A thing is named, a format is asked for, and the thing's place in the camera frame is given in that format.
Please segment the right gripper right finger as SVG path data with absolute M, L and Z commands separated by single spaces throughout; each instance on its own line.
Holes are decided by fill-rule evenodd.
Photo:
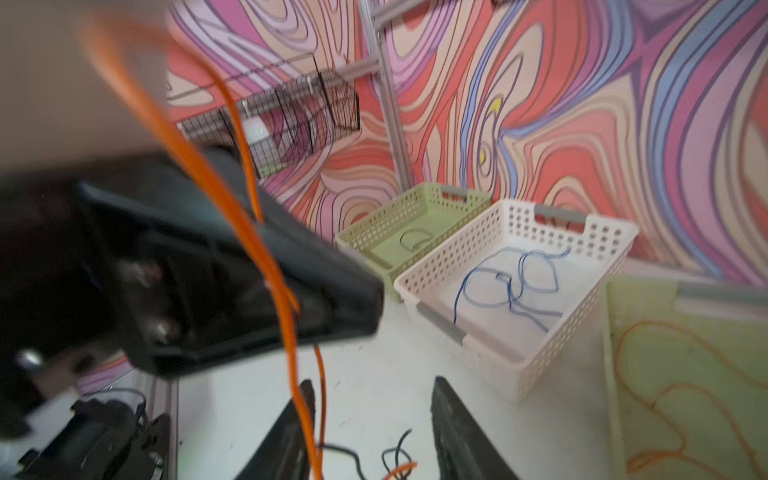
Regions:
M 442 376 L 435 378 L 430 411 L 441 479 L 519 479 Z

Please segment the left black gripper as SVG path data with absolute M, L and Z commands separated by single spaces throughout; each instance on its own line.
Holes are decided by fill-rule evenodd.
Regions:
M 1 177 L 1 434 L 30 432 L 57 359 L 101 337 L 163 379 L 248 356 L 252 264 L 163 154 Z

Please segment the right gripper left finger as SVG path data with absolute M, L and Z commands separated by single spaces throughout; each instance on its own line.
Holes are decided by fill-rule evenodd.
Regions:
M 295 404 L 289 400 L 237 480 L 307 480 L 306 441 Z

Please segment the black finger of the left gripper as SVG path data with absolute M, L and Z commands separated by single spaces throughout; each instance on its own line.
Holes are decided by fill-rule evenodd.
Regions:
M 254 227 L 297 301 L 302 345 L 374 334 L 382 282 L 265 191 Z M 178 378 L 280 349 L 265 275 L 230 222 L 170 158 L 93 169 L 77 183 L 93 268 L 129 360 Z

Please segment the white plastic basket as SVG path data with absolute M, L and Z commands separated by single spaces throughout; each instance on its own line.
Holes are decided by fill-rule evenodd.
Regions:
M 627 220 L 499 200 L 394 282 L 410 319 L 520 404 L 618 273 Z

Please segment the white tape roll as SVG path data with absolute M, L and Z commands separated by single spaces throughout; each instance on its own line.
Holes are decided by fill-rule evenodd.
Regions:
M 260 116 L 243 119 L 242 127 L 249 145 L 271 139 L 270 130 Z

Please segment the left green plastic basket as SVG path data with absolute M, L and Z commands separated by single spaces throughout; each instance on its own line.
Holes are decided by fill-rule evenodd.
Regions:
M 489 193 L 424 182 L 350 225 L 336 247 L 378 276 L 400 303 L 396 278 L 491 205 Z

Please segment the green plastic basket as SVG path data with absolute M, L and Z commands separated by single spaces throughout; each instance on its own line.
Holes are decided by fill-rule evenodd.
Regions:
M 396 278 L 491 205 L 489 193 L 424 182 L 350 225 L 336 247 L 378 276 L 400 303 Z
M 616 479 L 767 475 L 767 294 L 620 276 L 600 294 Z

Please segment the right green plastic basket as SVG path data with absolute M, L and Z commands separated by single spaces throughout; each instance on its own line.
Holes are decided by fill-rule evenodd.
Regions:
M 767 475 L 767 294 L 620 276 L 600 294 L 616 479 Z

